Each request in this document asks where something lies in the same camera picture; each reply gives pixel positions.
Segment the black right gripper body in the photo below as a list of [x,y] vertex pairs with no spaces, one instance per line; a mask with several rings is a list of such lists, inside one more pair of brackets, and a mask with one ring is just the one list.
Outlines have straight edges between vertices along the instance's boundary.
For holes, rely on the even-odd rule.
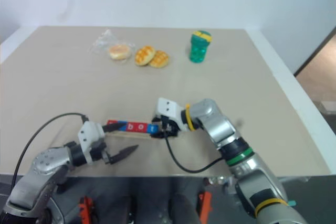
[[182,131],[180,125],[184,125],[180,115],[175,117],[155,116],[153,123],[159,126],[158,131],[153,134],[154,138],[177,137],[178,133]]

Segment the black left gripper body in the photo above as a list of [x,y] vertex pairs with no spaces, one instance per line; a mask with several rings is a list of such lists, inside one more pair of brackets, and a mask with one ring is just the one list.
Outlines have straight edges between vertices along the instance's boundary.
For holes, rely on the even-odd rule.
[[91,144],[90,156],[93,162],[103,160],[105,164],[111,164],[112,159],[106,151],[107,145],[104,141],[96,141]]

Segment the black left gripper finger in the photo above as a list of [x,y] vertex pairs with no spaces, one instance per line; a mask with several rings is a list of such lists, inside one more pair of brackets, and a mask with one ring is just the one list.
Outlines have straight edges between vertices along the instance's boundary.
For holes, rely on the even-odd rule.
[[115,164],[115,163],[118,163],[118,162],[126,159],[133,152],[135,152],[138,147],[139,147],[138,145],[132,145],[132,146],[129,146],[129,147],[126,147],[126,148],[120,150],[118,152],[118,154],[109,157],[109,163],[110,164]]
[[123,123],[111,123],[111,124],[106,124],[102,126],[102,129],[106,133],[106,132],[118,131],[122,127],[123,127]]

